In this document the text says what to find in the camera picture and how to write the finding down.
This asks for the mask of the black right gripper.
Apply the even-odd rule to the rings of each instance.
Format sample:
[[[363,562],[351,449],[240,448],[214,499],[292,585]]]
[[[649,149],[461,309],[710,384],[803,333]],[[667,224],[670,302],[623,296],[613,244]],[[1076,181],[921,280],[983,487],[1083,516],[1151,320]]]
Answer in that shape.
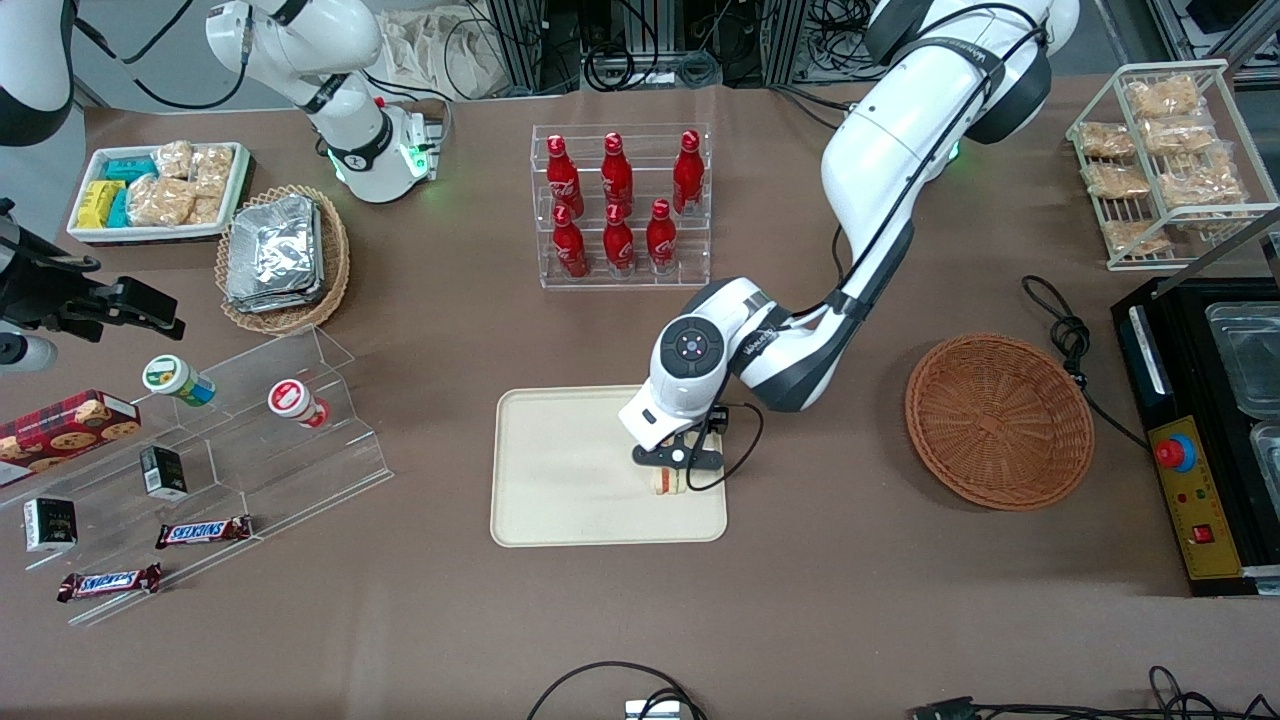
[[[20,227],[12,217],[15,204],[1,201],[3,320],[20,329],[64,332],[99,342],[102,328],[136,325],[169,340],[183,340],[186,324],[178,301],[136,278],[116,281],[116,309],[111,291],[90,275],[101,269],[91,256],[73,256]]]

